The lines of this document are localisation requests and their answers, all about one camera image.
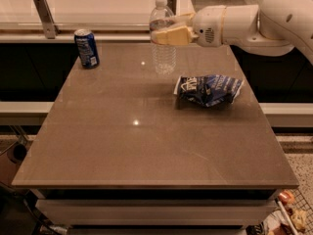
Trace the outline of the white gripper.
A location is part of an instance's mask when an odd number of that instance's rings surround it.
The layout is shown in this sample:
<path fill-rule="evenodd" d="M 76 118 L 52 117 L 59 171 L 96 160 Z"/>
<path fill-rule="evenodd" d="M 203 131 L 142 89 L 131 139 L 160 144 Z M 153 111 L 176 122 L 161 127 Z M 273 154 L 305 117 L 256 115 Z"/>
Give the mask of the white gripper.
<path fill-rule="evenodd" d="M 184 46 L 196 43 L 202 47 L 219 47 L 222 45 L 222 22 L 226 7 L 207 6 L 195 13 L 174 17 L 182 26 L 154 30 L 151 39 L 158 45 Z"/>

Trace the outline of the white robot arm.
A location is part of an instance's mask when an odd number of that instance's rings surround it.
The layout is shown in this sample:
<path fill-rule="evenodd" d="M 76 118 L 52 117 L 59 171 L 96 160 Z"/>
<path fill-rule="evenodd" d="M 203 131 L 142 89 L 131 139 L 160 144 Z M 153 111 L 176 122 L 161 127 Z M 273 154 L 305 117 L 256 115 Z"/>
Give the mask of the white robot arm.
<path fill-rule="evenodd" d="M 155 44 L 234 45 L 250 54 L 283 56 L 297 49 L 313 63 L 313 0 L 263 0 L 259 5 L 207 6 L 154 29 Z"/>

